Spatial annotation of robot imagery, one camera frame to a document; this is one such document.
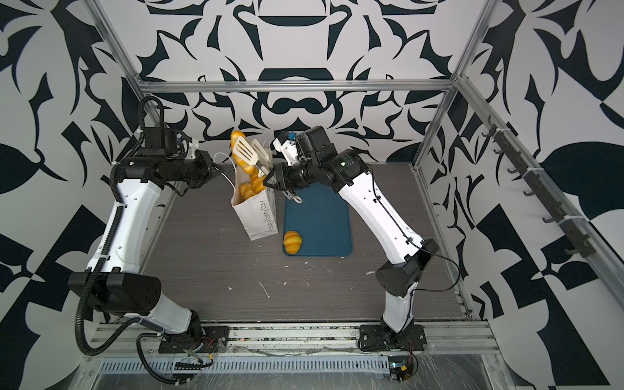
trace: dark wooden tabletop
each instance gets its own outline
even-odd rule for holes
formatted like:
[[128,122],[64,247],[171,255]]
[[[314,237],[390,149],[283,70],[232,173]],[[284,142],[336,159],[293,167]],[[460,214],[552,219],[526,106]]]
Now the dark wooden tabletop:
[[[226,173],[233,180],[233,170]],[[407,164],[374,165],[379,188],[423,238],[433,235]],[[349,208],[353,252],[346,258],[291,258],[282,252],[285,199],[276,193],[279,234],[250,241],[230,206],[232,187],[216,178],[175,199],[146,275],[160,278],[178,304],[217,321],[322,321],[379,319],[384,290],[374,271],[384,251]],[[449,286],[442,259],[433,258],[419,287]],[[453,291],[414,295],[416,318],[460,318]]]

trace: black mounting plate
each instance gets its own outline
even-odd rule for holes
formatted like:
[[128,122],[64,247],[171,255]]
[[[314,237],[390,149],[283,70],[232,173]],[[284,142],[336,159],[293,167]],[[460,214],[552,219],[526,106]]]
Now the black mounting plate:
[[359,327],[358,345],[363,351],[387,351],[398,348],[409,351],[410,343],[414,351],[425,350],[427,338],[422,325],[412,324],[411,330],[400,340],[392,339],[392,336],[384,332],[381,325],[361,325]]
[[[195,351],[196,353],[213,353],[220,344],[226,346],[228,344],[228,337],[230,335],[230,328],[227,326],[202,326],[202,329],[206,337],[214,340],[212,344],[208,341],[204,343],[201,349]],[[165,335],[158,347],[159,353],[183,353],[178,344]]]

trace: white paper bag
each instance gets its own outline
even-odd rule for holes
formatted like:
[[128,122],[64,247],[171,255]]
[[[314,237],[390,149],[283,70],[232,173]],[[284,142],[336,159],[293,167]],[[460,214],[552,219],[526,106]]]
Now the white paper bag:
[[251,241],[277,234],[275,218],[275,190],[266,188],[264,191],[244,200],[240,195],[240,185],[249,183],[251,179],[245,171],[236,166],[236,189],[232,195],[232,207]]

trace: white backdrop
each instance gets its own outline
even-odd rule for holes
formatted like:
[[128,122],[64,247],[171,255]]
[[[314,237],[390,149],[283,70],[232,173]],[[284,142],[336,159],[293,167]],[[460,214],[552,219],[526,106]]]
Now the white backdrop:
[[[484,0],[106,0],[143,80],[447,79]],[[410,161],[432,92],[175,94],[167,122],[226,152],[239,126],[272,140],[326,127],[338,150]]]
[[[470,80],[609,244],[622,247],[624,3],[504,0]],[[519,389],[620,389],[624,312],[459,96],[423,163],[478,318]]]
[[0,388],[45,389],[82,359],[67,279],[104,232],[138,101],[81,2],[2,0],[0,29]]

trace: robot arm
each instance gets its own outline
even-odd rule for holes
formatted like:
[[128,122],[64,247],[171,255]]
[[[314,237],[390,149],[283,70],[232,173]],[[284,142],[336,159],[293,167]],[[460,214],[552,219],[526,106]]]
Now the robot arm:
[[[159,103],[160,126],[145,128],[141,121],[142,135],[137,145],[143,141],[145,145],[114,164],[110,187],[115,204],[104,236],[86,271],[72,273],[69,278],[69,288],[80,296],[76,341],[88,356],[103,352],[118,336],[97,348],[90,347],[83,325],[88,306],[130,317],[128,325],[140,322],[164,332],[174,343],[180,341],[180,349],[188,349],[201,337],[197,313],[167,298],[157,278],[139,275],[140,251],[151,211],[164,187],[169,186],[182,196],[188,189],[199,188],[215,178],[222,167],[213,162],[208,152],[197,150],[196,140],[164,127],[162,104],[155,97],[141,101],[140,118],[147,100]],[[180,193],[170,182],[184,182],[187,189]]]
[[376,272],[386,290],[383,323],[393,338],[409,328],[413,291],[422,271],[437,251],[424,241],[395,211],[373,179],[372,170],[353,150],[337,153],[322,127],[298,135],[280,135],[273,143],[286,163],[273,167],[265,186],[293,191],[321,182],[346,200],[375,234],[388,261]]

